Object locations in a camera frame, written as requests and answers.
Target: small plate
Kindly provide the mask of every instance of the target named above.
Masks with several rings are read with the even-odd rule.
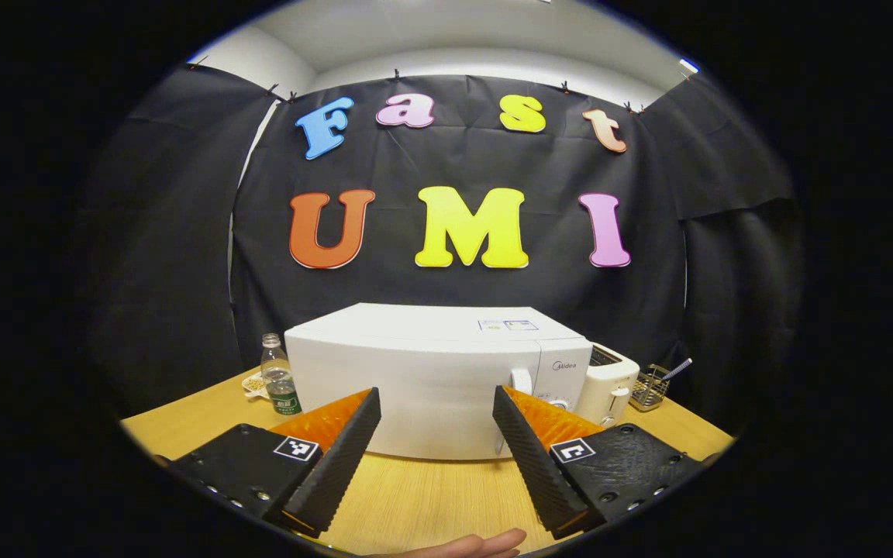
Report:
[[[245,377],[241,382],[243,385],[243,389],[247,391],[256,392],[256,397],[263,397],[265,399],[270,400],[271,397],[267,394],[267,389],[264,387],[264,381],[261,379],[260,371],[255,374],[249,375],[249,377]]]

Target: foam letter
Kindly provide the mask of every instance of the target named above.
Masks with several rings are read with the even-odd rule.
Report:
[[[461,200],[457,190],[449,186],[432,186],[419,190],[419,200],[426,203],[426,243],[415,255],[421,267],[447,267],[453,254],[447,252],[447,234],[464,265],[474,257],[488,237],[488,250],[481,257],[486,267],[526,267],[529,257],[522,251],[519,233],[519,205],[525,200],[521,191],[493,188],[484,196],[477,215]]]
[[[598,136],[598,141],[602,142],[606,149],[616,153],[626,150],[626,142],[615,137],[615,132],[613,132],[613,130],[619,129],[619,123],[605,116],[605,110],[588,110],[584,113],[584,117],[591,120],[591,127],[595,128],[595,136]]]
[[[536,133],[546,128],[546,118],[536,112],[543,110],[543,105],[535,98],[506,95],[498,105],[505,111],[499,116],[502,125],[510,130]]]
[[[385,126],[405,124],[410,128],[425,128],[433,123],[433,98],[419,93],[405,93],[388,99],[388,105],[378,111],[378,122]]]
[[[591,213],[591,230],[595,232],[595,251],[591,252],[591,265],[595,267],[623,267],[629,265],[629,252],[622,249],[619,223],[615,219],[615,207],[619,205],[614,195],[584,194],[578,201]]]
[[[348,190],[340,194],[340,204],[346,206],[343,213],[343,237],[332,248],[323,248],[315,241],[319,228],[319,212],[329,204],[329,196],[311,191],[291,199],[295,215],[291,218],[291,236],[288,249],[299,264],[315,269],[333,269],[350,264],[360,251],[364,236],[364,211],[374,200],[370,190]]]
[[[343,130],[347,127],[347,114],[340,109],[350,109],[351,106],[353,99],[338,98],[329,105],[317,108],[295,120],[295,126],[301,126],[302,130],[305,130],[305,138],[309,141],[309,151],[305,152],[305,159],[312,161],[343,143],[343,136],[334,134],[331,129]],[[330,112],[333,116],[327,117],[326,114]]]

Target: toaster slot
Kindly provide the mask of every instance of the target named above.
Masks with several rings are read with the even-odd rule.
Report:
[[[621,363],[621,361],[621,358],[614,354],[600,350],[598,346],[591,346],[591,361],[588,363],[591,367],[605,367],[607,364]]]

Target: table surface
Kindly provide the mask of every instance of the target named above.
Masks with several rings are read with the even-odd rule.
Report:
[[[274,427],[288,417],[263,398],[247,399],[240,384],[256,371],[127,418],[122,426],[144,451],[171,460],[239,423]],[[733,441],[670,399],[645,413],[628,405],[620,423],[626,422],[697,460]],[[536,519],[511,458],[443,462],[365,453],[329,531],[319,540],[355,554],[375,554],[446,543],[471,533],[495,536],[512,527],[527,533],[518,547],[523,553],[557,543]]]

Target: white ceiling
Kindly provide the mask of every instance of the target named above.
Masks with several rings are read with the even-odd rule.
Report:
[[[498,47],[586,61],[662,91],[683,79],[679,54],[577,0],[301,0],[254,25],[319,73],[408,50]]]

